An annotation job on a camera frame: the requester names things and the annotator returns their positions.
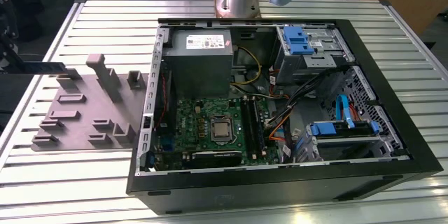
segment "motherboard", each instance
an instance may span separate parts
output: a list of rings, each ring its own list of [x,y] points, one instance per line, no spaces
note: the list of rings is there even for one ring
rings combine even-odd
[[[259,128],[248,120],[248,102],[257,115]],[[177,101],[176,134],[161,136],[160,146],[167,169],[185,169],[185,159],[196,154],[237,154],[241,166],[279,163],[275,142],[264,144],[263,121],[269,117],[265,99],[181,99]],[[248,134],[253,128],[260,129]]]

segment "power supply label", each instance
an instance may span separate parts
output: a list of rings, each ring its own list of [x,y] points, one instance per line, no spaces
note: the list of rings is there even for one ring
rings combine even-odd
[[[225,48],[224,35],[188,35],[187,49],[220,49]]]

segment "open computer tower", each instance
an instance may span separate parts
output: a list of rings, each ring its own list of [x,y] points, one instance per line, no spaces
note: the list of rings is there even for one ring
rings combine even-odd
[[[157,214],[363,199],[443,170],[348,20],[159,23],[127,189]]]

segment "aluminum slat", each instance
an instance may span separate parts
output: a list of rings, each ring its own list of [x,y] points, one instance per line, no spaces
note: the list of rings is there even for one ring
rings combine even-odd
[[[97,45],[153,45],[155,36],[140,37],[71,37],[67,39],[68,46],[97,46]]]
[[[385,72],[395,70],[433,70],[427,61],[376,61],[379,68]]]
[[[395,18],[376,1],[299,0],[276,7],[261,0],[260,6],[264,18],[352,20],[445,171],[360,202],[244,209],[177,219],[157,217],[124,193],[131,150],[31,150],[36,132],[23,129],[39,126],[44,118],[39,115],[57,91],[52,88],[59,87],[55,78],[43,77],[11,138],[16,148],[0,170],[0,223],[117,222],[141,218],[193,223],[435,223],[437,218],[448,219],[448,84]],[[64,62],[81,74],[92,74],[83,64],[88,54],[97,52],[105,54],[105,64],[117,73],[148,73],[157,18],[213,17],[213,13],[213,0],[89,0],[52,60]]]
[[[441,76],[435,70],[415,70],[415,71],[384,71],[384,77],[389,81],[396,80],[440,80]]]
[[[88,1],[85,6],[88,7],[209,7],[211,0],[205,1]],[[260,2],[260,7],[277,7],[269,2]],[[383,9],[376,3],[315,3],[308,1],[293,1],[284,7],[300,7],[300,8],[355,8],[355,9]]]

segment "yellow wire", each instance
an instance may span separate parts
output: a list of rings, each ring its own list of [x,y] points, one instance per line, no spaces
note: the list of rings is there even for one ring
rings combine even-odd
[[[257,75],[255,76],[255,78],[252,80],[243,81],[243,82],[232,82],[231,83],[232,85],[247,85],[247,84],[251,84],[252,82],[255,82],[259,79],[259,77],[261,75],[261,64],[260,64],[260,62],[257,60],[257,57],[255,57],[255,55],[251,53],[249,50],[247,50],[244,47],[239,47],[239,48],[241,48],[252,56],[252,58],[255,59],[257,65],[259,65],[259,72],[257,72]]]

